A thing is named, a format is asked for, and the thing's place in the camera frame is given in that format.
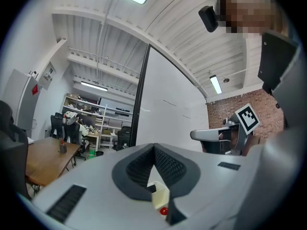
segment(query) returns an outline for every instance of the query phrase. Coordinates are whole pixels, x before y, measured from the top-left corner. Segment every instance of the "ceiling beam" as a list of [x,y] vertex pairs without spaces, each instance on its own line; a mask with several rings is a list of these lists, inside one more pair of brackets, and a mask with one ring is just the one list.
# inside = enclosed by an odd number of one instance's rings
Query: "ceiling beam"
[[[77,7],[68,7],[68,6],[56,7],[54,8],[52,13],[81,16],[81,17],[90,18],[90,19],[97,20],[97,21],[104,21],[105,16],[106,16],[105,13],[101,13],[98,11],[94,11],[90,9],[82,9],[82,8],[77,8]],[[197,78],[179,60],[179,58],[176,57],[173,53],[171,53],[171,51],[169,51],[164,45],[159,43],[152,36],[148,35],[141,29],[137,28],[136,26],[133,26],[132,24],[129,24],[126,21],[123,21],[112,15],[107,16],[106,23],[125,31],[148,44],[151,44],[157,50],[159,50],[165,57],[167,57],[173,64],[175,64],[195,84],[195,86],[201,85],[200,82],[197,80]],[[208,96],[208,93],[202,86],[199,87],[199,90],[202,92],[202,94],[204,94],[205,97]]]
[[[77,56],[77,55],[73,55],[73,54],[68,55],[67,59],[69,61],[76,62],[76,63],[82,64],[82,65],[85,65],[87,67],[97,69],[97,62],[93,61],[91,59],[87,59],[87,58]],[[99,63],[98,69],[107,73],[107,74],[118,77],[120,79],[131,82],[133,84],[136,84],[136,85],[139,84],[139,80],[137,78],[130,76],[129,74],[124,73],[122,71],[116,70],[115,68],[111,68],[111,67],[108,67],[104,64]]]
[[107,100],[122,103],[122,104],[128,104],[128,105],[134,106],[134,103],[135,103],[134,100],[130,100],[130,99],[115,95],[115,94],[111,93],[110,91],[105,92],[105,91],[101,91],[101,90],[98,90],[98,89],[94,89],[94,88],[82,85],[79,82],[75,83],[73,85],[73,88],[94,94],[98,97],[101,97],[101,98],[104,98],[104,99],[107,99]]
[[243,89],[221,93],[221,94],[206,98],[206,101],[207,101],[207,103],[216,102],[216,101],[227,99],[227,98],[234,97],[234,96],[237,96],[237,95],[246,94],[246,93],[249,93],[249,92],[252,92],[252,91],[262,89],[262,85],[263,85],[263,83],[258,83],[258,84],[255,84],[255,85],[245,87]]
[[[82,79],[82,78],[79,78],[79,77],[73,77],[73,80],[75,82],[78,82],[78,83],[81,83],[81,81],[84,81],[84,82],[93,84],[93,80],[89,81],[88,79]],[[95,85],[98,85],[98,86],[101,86],[101,87],[105,88],[105,86],[101,85],[101,84],[96,84],[95,83]],[[115,89],[112,89],[112,88],[107,88],[107,92],[111,93],[111,94],[114,94],[114,95],[118,95],[118,96],[127,98],[127,99],[130,99],[130,100],[133,100],[133,101],[135,100],[135,96],[133,96],[132,94],[128,94],[128,93],[125,93],[125,92],[122,92],[122,91],[118,91],[118,90],[115,90]]]

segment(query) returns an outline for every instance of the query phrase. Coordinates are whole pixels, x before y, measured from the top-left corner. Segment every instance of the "whiteboard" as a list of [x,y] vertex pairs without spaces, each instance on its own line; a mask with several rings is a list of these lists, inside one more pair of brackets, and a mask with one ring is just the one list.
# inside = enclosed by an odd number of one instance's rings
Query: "whiteboard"
[[202,152],[190,138],[195,129],[209,129],[202,93],[170,61],[149,47],[136,145],[166,143]]

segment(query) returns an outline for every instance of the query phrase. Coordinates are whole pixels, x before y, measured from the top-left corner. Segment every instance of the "sticker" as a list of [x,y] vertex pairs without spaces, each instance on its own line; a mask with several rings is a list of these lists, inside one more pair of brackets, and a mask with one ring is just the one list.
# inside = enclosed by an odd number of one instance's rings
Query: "sticker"
[[236,115],[247,135],[260,124],[260,121],[250,104],[246,104],[239,110],[236,110]]

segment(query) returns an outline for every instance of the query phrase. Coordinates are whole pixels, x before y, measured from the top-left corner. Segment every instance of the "floor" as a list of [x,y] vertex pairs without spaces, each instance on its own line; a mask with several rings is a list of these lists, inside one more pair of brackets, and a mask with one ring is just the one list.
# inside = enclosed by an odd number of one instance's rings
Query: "floor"
[[[103,156],[106,156],[106,155],[108,155],[108,154],[110,154],[110,153],[116,152],[116,151],[113,150],[113,149],[112,149],[112,150],[109,150],[109,148],[99,148],[98,151],[103,151],[103,152],[104,152],[104,155],[103,155]],[[88,158],[89,153],[90,153],[90,152],[89,152],[89,150],[87,149],[87,150],[82,154],[82,156],[85,156],[86,158]],[[82,163],[88,162],[88,161],[89,161],[88,159],[87,159],[86,161],[84,161],[84,160],[82,160],[82,159],[76,159],[77,166],[80,165],[80,164],[82,164]],[[71,162],[68,164],[67,169],[68,169],[69,171],[71,171],[71,170],[74,169],[74,168],[72,167]],[[68,170],[64,170],[63,174],[69,173]],[[29,185],[29,184],[26,184],[26,185],[27,185],[28,194],[29,194],[29,196],[30,196],[31,198],[34,198],[36,195],[39,194],[39,192],[36,193],[36,194],[34,193],[34,189],[31,187],[31,185]]]

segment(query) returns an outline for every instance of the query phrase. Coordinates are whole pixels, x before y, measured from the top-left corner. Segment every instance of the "red brick wall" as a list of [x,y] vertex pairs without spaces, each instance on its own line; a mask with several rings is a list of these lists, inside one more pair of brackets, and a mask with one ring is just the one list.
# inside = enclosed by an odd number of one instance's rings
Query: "red brick wall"
[[236,110],[248,103],[253,107],[261,122],[254,130],[255,136],[267,138],[270,134],[283,130],[283,112],[276,108],[276,100],[264,90],[207,103],[209,128],[222,127],[226,117],[230,117]]

